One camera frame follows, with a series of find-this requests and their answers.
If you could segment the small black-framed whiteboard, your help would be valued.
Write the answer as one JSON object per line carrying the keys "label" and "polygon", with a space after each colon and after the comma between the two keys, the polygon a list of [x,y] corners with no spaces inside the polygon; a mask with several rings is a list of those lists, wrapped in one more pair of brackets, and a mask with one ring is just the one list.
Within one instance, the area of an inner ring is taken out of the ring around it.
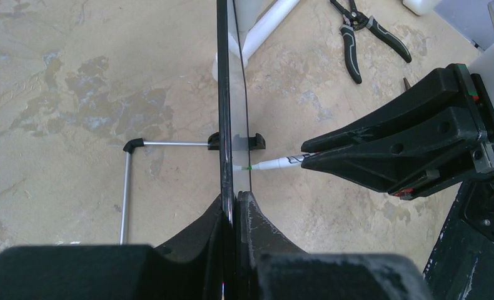
{"label": "small black-framed whiteboard", "polygon": [[156,247],[138,246],[137,262],[107,293],[111,299],[257,299],[256,268],[248,246],[256,203],[248,169],[249,135],[238,2],[217,3],[219,129],[207,145],[219,151],[220,194],[208,210]]}

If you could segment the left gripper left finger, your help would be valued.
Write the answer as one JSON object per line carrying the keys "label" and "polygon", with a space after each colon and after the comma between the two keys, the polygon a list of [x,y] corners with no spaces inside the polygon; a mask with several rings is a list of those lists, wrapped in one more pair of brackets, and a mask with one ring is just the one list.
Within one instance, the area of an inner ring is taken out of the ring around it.
{"label": "left gripper left finger", "polygon": [[17,246],[0,254],[0,299],[219,299],[222,205],[157,247]]}

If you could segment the white whiteboard marker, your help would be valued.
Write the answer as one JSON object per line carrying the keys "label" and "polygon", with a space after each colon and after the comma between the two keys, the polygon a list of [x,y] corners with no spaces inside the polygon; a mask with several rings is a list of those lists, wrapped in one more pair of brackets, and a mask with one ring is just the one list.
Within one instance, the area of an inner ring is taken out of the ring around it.
{"label": "white whiteboard marker", "polygon": [[240,169],[242,171],[252,171],[252,170],[264,171],[270,169],[292,168],[295,166],[300,166],[306,158],[309,158],[314,155],[315,153],[306,153],[306,154],[300,154],[294,156],[286,156],[269,161],[262,161],[250,166],[242,166]]}

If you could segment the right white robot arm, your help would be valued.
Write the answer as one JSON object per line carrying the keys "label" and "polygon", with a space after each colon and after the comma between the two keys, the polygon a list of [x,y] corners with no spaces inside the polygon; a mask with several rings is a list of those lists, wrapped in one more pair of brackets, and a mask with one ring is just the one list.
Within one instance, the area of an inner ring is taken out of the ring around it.
{"label": "right white robot arm", "polygon": [[404,200],[463,181],[494,183],[494,44],[301,150],[305,169]]}

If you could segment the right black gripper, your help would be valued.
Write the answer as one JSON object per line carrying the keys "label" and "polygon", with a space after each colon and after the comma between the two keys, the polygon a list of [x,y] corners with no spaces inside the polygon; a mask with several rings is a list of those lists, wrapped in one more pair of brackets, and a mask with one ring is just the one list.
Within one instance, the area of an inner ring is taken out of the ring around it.
{"label": "right black gripper", "polygon": [[494,184],[494,104],[480,74],[439,67],[366,116],[301,145],[302,163],[404,200]]}

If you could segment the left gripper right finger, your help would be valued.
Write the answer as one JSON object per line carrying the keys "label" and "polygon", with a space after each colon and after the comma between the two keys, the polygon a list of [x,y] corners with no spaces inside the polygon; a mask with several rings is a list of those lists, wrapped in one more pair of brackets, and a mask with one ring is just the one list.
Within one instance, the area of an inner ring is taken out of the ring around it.
{"label": "left gripper right finger", "polygon": [[413,262],[387,253],[310,254],[261,212],[252,192],[235,205],[238,299],[432,299]]}

